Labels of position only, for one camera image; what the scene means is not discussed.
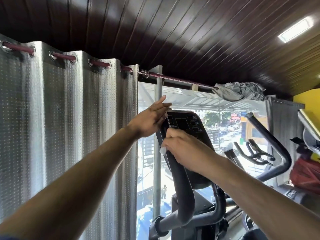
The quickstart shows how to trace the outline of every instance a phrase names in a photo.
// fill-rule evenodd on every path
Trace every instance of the red bag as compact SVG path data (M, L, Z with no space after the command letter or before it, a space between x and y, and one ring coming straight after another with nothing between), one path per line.
M320 163L298 158L290 172L290 180L295 187L320 195Z

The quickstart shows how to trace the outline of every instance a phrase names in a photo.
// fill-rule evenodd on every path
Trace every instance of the forearm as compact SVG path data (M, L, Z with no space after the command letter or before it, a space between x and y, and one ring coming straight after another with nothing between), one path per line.
M303 206L216 155L207 177L217 183L269 239L318 239L320 219Z
M120 129L6 219L0 234L25 240L77 238L136 140L130 127Z

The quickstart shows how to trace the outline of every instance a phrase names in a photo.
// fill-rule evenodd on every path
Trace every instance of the curtain rod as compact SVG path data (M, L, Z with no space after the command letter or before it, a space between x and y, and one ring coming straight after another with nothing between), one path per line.
M24 45L19 45L19 44L12 44L8 41L2 41L1 43L1 47L2 49L4 49L5 51L20 51L20 52L27 52L30 56L34 56L35 54L35 49L34 47L28 47L28 46L24 46ZM72 56L72 55L64 55L58 52L51 52L49 54L49 56L53 59L53 60L57 60L57 59L63 59L63 60L69 60L71 63L76 63L77 62L77 57L76 56ZM111 65L107 62L102 62L102 61L97 61L94 59L90 59L89 61L89 65L90 66L98 66L98 67L105 67L105 68L111 68ZM130 73L132 73L132 69L130 67L127 66L121 66L120 67L123 71L128 71ZM149 72L147 70L139 70L138 71L139 74L145 76L146 78L148 78L149 76L153 76L153 77L160 77L162 79L167 79L167 80L171 80L171 81L176 81L176 82L182 82L182 83L187 83L187 84L194 84L194 85L198 85L201 87L205 87L205 88L209 88L209 89L213 89L213 86L208 86L202 83L197 83L197 82L193 82L193 81L189 81L189 80L183 80L183 79L179 79L179 78L175 78L175 77L171 77L171 76L166 76L166 75L162 75L162 74L158 74L158 73L154 73L154 72Z

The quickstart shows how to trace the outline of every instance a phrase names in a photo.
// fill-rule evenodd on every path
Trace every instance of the ceiling light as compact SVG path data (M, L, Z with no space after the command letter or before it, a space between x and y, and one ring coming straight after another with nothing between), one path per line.
M302 34L309 28L313 26L312 18L311 17L305 17L304 19L300 20L298 23L292 25L290 28L288 28L286 31L284 31L282 34L280 34L278 37L280 40L282 40L284 43L287 43L288 41L294 39L298 35Z

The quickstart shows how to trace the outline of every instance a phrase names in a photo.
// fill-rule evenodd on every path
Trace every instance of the curtain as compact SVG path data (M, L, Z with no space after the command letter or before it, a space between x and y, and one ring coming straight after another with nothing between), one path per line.
M303 132L303 125L298 118L299 109L304 109L304 104L274 97L269 97L266 100L269 131L288 150L292 158L292 165L298 159L298 154L296 152L296 144L290 141L290 139L294 137L302 138ZM278 165L281 162L280 155L271 147L268 150L276 159L274 164ZM275 185L288 182L290 171L291 169L279 175L274 182Z
M130 74L116 59L91 67L83 51L64 53L77 57L71 63L51 59L62 52L40 41L24 45L34 56L0 48L0 221L138 112L138 65ZM137 154L135 144L81 239L135 238Z

